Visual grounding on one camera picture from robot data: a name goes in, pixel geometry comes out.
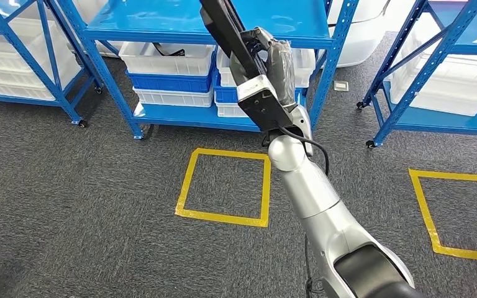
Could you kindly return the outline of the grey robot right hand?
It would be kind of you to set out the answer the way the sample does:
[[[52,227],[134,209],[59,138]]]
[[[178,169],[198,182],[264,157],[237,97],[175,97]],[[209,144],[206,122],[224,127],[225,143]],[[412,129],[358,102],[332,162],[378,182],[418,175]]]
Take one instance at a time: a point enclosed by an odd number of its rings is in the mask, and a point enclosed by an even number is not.
[[[265,74],[274,87],[279,103],[291,111],[295,103],[294,62],[290,44],[275,39],[261,27],[240,33],[251,57],[257,56],[265,67]]]

